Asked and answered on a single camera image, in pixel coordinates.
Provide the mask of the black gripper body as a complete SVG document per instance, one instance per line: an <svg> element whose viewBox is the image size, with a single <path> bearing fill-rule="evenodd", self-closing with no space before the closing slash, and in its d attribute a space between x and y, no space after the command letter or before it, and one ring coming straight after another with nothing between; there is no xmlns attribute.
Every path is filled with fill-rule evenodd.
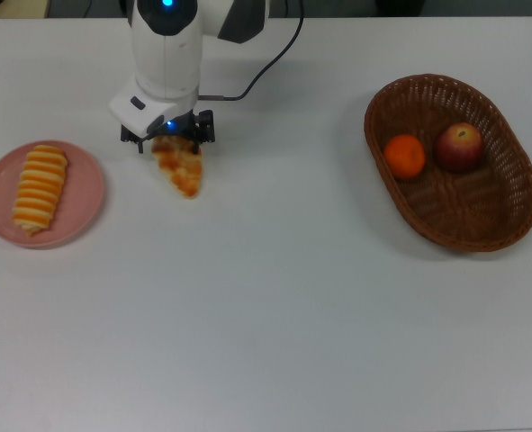
<svg viewBox="0 0 532 432"><path fill-rule="evenodd" d="M157 117L148 126L148 139L153 139L157 136L178 136L187 140L198 140L199 131L194 113L189 111L172 119L168 119L163 115Z"/></svg>

